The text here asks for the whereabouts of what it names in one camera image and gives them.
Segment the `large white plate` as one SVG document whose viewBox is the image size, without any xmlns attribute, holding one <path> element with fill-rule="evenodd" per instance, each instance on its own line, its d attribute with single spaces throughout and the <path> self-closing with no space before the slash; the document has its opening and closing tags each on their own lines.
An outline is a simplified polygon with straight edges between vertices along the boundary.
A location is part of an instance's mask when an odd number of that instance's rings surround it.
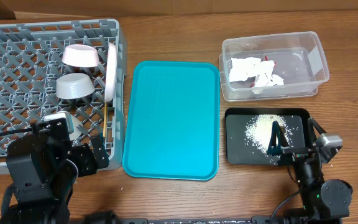
<svg viewBox="0 0 358 224">
<path fill-rule="evenodd" d="M 104 102 L 108 103 L 114 98 L 114 89 L 116 84 L 117 68 L 117 48 L 114 44 L 109 43 L 108 57 L 106 62 L 106 82 L 104 90 Z"/>
</svg>

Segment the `pink bowl with food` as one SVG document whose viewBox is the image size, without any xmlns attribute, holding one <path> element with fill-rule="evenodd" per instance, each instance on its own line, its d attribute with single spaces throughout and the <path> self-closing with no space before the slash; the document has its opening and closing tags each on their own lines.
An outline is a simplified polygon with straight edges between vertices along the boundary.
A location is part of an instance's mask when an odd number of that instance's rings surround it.
<svg viewBox="0 0 358 224">
<path fill-rule="evenodd" d="M 89 45 L 71 44 L 65 47 L 62 62 L 73 67 L 96 67 L 99 63 L 98 51 Z"/>
</svg>

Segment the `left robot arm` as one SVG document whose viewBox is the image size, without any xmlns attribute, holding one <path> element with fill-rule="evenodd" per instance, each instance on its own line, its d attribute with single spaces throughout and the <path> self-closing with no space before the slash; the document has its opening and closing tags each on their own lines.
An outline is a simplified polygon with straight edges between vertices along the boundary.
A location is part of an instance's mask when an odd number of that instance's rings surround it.
<svg viewBox="0 0 358 224">
<path fill-rule="evenodd" d="M 64 118 L 34 123 L 30 130 L 7 149 L 13 183 L 2 199 L 0 223 L 68 223 L 76 179 L 109 166 L 103 135 L 73 146 Z"/>
</svg>

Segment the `grey bowl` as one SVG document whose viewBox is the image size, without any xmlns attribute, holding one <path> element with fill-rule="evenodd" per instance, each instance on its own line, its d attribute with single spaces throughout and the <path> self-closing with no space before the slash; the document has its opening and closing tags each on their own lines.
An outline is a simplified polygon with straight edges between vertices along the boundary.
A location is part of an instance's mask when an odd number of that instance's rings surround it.
<svg viewBox="0 0 358 224">
<path fill-rule="evenodd" d="M 88 96 L 95 91 L 90 77 L 84 73 L 71 73 L 57 79 L 56 96 L 70 100 Z"/>
</svg>

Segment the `pile of white rice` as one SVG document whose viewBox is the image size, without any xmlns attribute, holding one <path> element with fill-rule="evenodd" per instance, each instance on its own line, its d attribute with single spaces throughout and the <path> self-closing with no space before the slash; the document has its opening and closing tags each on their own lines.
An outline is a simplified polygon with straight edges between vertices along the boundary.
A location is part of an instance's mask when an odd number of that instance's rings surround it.
<svg viewBox="0 0 358 224">
<path fill-rule="evenodd" d="M 244 131 L 244 145 L 250 154 L 251 163 L 273 165 L 277 164 L 279 156 L 267 154 L 267 150 L 272 135 L 273 122 L 277 121 L 283 131 L 283 135 L 288 143 L 292 143 L 293 130 L 285 120 L 284 116 L 273 114 L 261 114 L 253 116 L 246 124 Z"/>
</svg>

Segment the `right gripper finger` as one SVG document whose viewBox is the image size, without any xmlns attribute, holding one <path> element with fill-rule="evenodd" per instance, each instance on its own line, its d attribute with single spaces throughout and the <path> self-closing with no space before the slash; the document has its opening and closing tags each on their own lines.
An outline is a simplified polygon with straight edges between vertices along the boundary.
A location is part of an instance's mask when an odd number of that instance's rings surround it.
<svg viewBox="0 0 358 224">
<path fill-rule="evenodd" d="M 289 148 L 287 139 L 279 123 L 274 121 L 272 124 L 272 134 L 267 149 L 267 154 L 271 156 L 281 156 Z"/>
<path fill-rule="evenodd" d="M 315 131 L 318 134 L 326 133 L 326 131 L 313 118 L 308 118 L 308 136 L 310 140 L 317 140 Z"/>
</svg>

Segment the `white wrapper waste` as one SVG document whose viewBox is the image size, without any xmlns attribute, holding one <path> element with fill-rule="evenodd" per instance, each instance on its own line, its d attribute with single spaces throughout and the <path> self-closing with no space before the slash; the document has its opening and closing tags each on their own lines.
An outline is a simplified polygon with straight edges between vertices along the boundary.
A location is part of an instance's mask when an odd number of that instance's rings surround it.
<svg viewBox="0 0 358 224">
<path fill-rule="evenodd" d="M 276 62 L 267 57 L 232 58 L 229 81 L 245 82 L 253 78 L 251 87 L 284 85 L 284 79 L 273 73 Z"/>
</svg>

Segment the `wooden chopstick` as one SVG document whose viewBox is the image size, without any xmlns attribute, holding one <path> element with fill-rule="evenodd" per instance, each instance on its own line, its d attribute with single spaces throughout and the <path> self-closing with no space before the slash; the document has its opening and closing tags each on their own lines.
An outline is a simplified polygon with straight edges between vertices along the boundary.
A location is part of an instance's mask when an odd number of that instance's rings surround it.
<svg viewBox="0 0 358 224">
<path fill-rule="evenodd" d="M 105 102 L 104 103 L 104 119 L 103 119 L 103 138 L 106 137 L 107 121 L 108 121 L 108 104 Z"/>
</svg>

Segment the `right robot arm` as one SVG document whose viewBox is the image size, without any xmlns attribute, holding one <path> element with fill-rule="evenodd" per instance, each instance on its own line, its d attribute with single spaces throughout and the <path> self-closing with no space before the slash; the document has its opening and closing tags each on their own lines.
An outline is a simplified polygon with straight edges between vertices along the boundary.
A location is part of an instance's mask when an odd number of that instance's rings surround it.
<svg viewBox="0 0 358 224">
<path fill-rule="evenodd" d="M 327 133 L 313 118 L 308 122 L 309 143 L 293 147 L 287 142 L 279 123 L 272 123 L 267 154 L 278 156 L 279 166 L 293 167 L 298 191 L 281 202 L 268 223 L 341 223 L 350 214 L 352 186 L 339 179 L 325 180 L 327 164 L 343 147 L 343 139 Z"/>
</svg>

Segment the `white paper cup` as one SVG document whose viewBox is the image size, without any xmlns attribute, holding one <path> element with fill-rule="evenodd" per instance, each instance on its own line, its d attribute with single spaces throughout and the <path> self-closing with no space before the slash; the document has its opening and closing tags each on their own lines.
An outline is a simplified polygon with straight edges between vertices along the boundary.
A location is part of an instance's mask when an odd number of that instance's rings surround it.
<svg viewBox="0 0 358 224">
<path fill-rule="evenodd" d="M 82 125 L 81 121 L 74 116 L 71 116 L 73 123 L 73 132 L 70 133 L 69 137 L 71 141 L 78 139 L 81 136 L 81 131 L 77 128 L 78 125 Z"/>
</svg>

